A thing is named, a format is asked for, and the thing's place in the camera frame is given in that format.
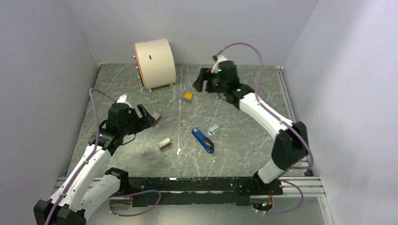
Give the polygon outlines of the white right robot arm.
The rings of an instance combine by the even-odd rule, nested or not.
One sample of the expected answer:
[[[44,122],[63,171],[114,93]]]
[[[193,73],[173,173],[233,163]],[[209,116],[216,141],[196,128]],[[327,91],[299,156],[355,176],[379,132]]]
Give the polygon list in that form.
[[[258,194],[265,194],[271,182],[309,155],[305,124],[293,122],[265,104],[252,87],[240,82],[232,61],[201,68],[193,87],[198,92],[223,94],[228,103],[251,116],[273,138],[271,159],[253,175]]]

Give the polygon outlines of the light blue small box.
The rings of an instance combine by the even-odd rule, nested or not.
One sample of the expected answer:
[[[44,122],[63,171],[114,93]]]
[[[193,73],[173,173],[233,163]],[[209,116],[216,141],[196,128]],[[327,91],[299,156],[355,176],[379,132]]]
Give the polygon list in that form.
[[[220,128],[220,126],[218,124],[214,124],[212,125],[209,130],[208,130],[208,134],[209,135],[213,135],[218,129]]]

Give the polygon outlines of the red white staple box sleeve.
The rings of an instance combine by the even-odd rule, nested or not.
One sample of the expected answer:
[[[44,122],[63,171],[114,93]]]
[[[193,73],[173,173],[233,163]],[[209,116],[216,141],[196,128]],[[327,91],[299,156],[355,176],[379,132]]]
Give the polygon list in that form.
[[[153,127],[154,127],[154,126],[156,126],[156,124],[161,119],[161,115],[159,113],[157,113],[157,112],[154,112],[152,117],[154,118],[154,122],[153,122]]]

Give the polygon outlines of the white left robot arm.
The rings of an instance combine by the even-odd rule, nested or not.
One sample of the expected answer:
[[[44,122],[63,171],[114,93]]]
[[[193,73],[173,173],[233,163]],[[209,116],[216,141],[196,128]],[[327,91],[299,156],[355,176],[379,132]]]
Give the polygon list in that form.
[[[90,187],[99,169],[123,145],[124,137],[151,128],[155,121],[142,104],[140,114],[127,103],[113,103],[108,118],[99,126],[86,147],[84,155],[70,176],[48,200],[34,206],[38,225],[85,225],[93,212],[112,195],[129,195],[131,187],[127,171],[110,168]]]

